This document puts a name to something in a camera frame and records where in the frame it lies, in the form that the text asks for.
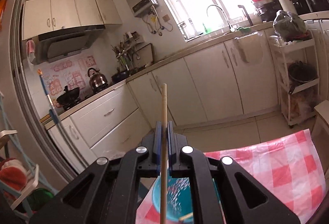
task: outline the stainless steel kettle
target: stainless steel kettle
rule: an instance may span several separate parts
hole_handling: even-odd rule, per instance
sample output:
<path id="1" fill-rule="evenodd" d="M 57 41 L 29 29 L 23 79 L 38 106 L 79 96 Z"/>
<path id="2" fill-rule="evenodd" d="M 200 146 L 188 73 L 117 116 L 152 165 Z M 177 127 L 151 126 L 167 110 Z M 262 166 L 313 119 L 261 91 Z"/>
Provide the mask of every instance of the stainless steel kettle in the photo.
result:
<path id="1" fill-rule="evenodd" d="M 92 76 L 90 75 L 90 71 L 91 70 L 94 70 L 96 73 L 94 73 Z M 89 80 L 89 84 L 90 84 L 90 87 L 92 88 L 92 90 L 94 92 L 97 92 L 97 90 L 101 87 L 101 86 L 107 86 L 108 85 L 108 81 L 105 77 L 104 74 L 100 73 L 99 71 L 97 71 L 96 69 L 94 68 L 89 68 L 88 69 L 88 76 L 90 77 L 90 80 Z"/>

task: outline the kitchen cabinet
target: kitchen cabinet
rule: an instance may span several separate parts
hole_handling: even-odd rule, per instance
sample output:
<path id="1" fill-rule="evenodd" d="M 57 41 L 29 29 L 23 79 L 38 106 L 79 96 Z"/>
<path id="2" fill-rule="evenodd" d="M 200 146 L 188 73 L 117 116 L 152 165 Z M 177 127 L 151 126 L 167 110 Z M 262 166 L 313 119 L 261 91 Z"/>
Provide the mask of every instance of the kitchen cabinet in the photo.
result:
<path id="1" fill-rule="evenodd" d="M 91 150 L 98 157 L 104 156 L 110 160 L 115 159 L 137 147 L 149 131 L 149 124 L 142 116 L 140 110 L 137 109 L 97 142 Z"/>
<path id="2" fill-rule="evenodd" d="M 151 127 L 155 128 L 156 122 L 161 121 L 162 96 L 152 73 L 144 74 L 128 84 L 138 102 L 138 107 L 143 111 Z M 168 121 L 171 120 L 173 119 L 168 110 Z"/>
<path id="3" fill-rule="evenodd" d="M 184 57 L 208 121 L 242 115 L 239 88 L 224 43 Z"/>
<path id="4" fill-rule="evenodd" d="M 24 3 L 23 40 L 52 31 L 50 0 L 28 0 Z"/>
<path id="5" fill-rule="evenodd" d="M 53 30 L 80 26 L 74 0 L 50 0 Z"/>
<path id="6" fill-rule="evenodd" d="M 86 143 L 92 147 L 137 108 L 128 87 L 123 85 L 70 117 Z"/>
<path id="7" fill-rule="evenodd" d="M 97 157 L 83 140 L 81 134 L 78 132 L 70 117 L 65 118 L 61 123 L 77 151 L 82 155 L 82 157 L 89 165 L 92 164 L 97 159 Z M 53 126 L 51 129 L 49 129 L 48 133 L 68 163 L 76 170 L 76 172 L 81 173 L 85 167 L 79 161 L 80 157 L 76 156 L 70 149 L 66 140 L 59 132 L 57 126 Z"/>
<path id="8" fill-rule="evenodd" d="M 96 0 L 75 0 L 81 26 L 104 24 Z"/>
<path id="9" fill-rule="evenodd" d="M 122 24 L 113 0 L 96 0 L 104 24 Z"/>
<path id="10" fill-rule="evenodd" d="M 260 62 L 251 64 L 242 60 L 233 39 L 224 42 L 233 65 L 244 114 L 278 105 L 273 59 L 265 32 L 258 31 L 262 49 Z"/>
<path id="11" fill-rule="evenodd" d="M 305 21 L 306 28 L 309 29 L 314 37 L 315 40 L 315 48 L 316 48 L 316 55 L 317 61 L 319 64 L 319 76 L 320 76 L 320 99 L 321 101 L 326 100 L 328 98 L 328 59 L 327 59 L 327 52 L 329 50 L 326 47 L 325 38 L 327 36 L 326 29 L 329 30 L 329 21 L 325 21 L 323 23 L 323 32 L 320 25 L 319 20 L 308 20 Z M 307 61 L 308 63 L 312 64 L 316 67 L 316 60 L 309 59 L 310 57 L 314 58 L 314 54 L 307 54 Z"/>
<path id="12" fill-rule="evenodd" d="M 157 85 L 167 84 L 168 108 L 177 126 L 207 122 L 198 92 L 183 58 L 152 71 Z"/>

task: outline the curved chrome faucet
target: curved chrome faucet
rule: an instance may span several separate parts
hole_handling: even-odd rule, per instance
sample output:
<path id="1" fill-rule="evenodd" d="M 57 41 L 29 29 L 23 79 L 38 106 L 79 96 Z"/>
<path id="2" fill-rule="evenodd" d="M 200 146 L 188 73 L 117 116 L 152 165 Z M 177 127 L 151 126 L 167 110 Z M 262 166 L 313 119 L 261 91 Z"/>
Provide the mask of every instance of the curved chrome faucet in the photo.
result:
<path id="1" fill-rule="evenodd" d="M 215 6 L 216 8 L 218 8 L 218 9 L 223 13 L 224 18 L 226 19 L 227 24 L 228 24 L 228 26 L 230 27 L 230 31 L 233 33 L 233 32 L 235 31 L 235 28 L 232 26 L 232 24 L 230 23 L 230 21 L 229 21 L 227 15 L 225 14 L 224 10 L 223 10 L 220 6 L 215 5 L 215 4 L 212 4 L 212 5 L 208 6 L 208 7 L 207 7 L 207 16 L 208 16 L 208 9 L 209 9 L 211 6 Z"/>

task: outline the drawer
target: drawer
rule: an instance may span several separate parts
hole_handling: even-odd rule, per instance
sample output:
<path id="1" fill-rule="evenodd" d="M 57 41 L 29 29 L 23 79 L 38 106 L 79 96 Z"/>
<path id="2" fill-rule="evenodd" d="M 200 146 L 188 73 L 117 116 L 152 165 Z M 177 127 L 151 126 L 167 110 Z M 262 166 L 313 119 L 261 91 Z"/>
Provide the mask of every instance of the drawer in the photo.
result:
<path id="1" fill-rule="evenodd" d="M 83 140 L 71 119 L 68 117 L 64 119 L 61 123 L 68 136 L 70 137 L 72 143 L 75 145 L 80 154 L 84 157 L 88 164 L 92 164 L 97 157 L 93 153 L 93 151 L 90 150 L 86 142 Z M 60 134 L 58 127 L 52 127 L 50 130 L 48 130 L 48 133 L 59 151 L 61 152 L 61 154 L 67 160 L 67 162 L 73 167 L 73 169 L 77 173 L 81 173 L 85 169 L 85 167 L 80 163 L 79 157 L 76 156 L 74 152 L 72 152 L 67 142 Z"/>
<path id="2" fill-rule="evenodd" d="M 97 142 L 92 151 L 97 157 L 114 159 L 122 153 L 137 147 L 142 138 L 150 131 L 150 126 L 139 109 L 134 111 L 116 128 Z"/>
<path id="3" fill-rule="evenodd" d="M 89 147 L 137 109 L 126 85 L 123 85 L 73 113 L 70 117 Z"/>

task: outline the red checkered tablecloth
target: red checkered tablecloth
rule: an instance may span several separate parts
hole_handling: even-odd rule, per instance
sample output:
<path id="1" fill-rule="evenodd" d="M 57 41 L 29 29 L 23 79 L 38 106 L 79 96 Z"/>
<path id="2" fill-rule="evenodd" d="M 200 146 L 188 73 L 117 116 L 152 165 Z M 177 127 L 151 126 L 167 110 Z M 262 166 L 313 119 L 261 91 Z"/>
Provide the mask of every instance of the red checkered tablecloth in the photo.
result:
<path id="1" fill-rule="evenodd" d="M 325 179 L 319 156 L 303 130 L 289 136 L 239 149 L 205 153 L 220 159 L 230 156 L 288 206 L 305 224 L 325 195 Z M 152 191 L 136 212 L 136 224 L 160 223 L 152 204 Z"/>

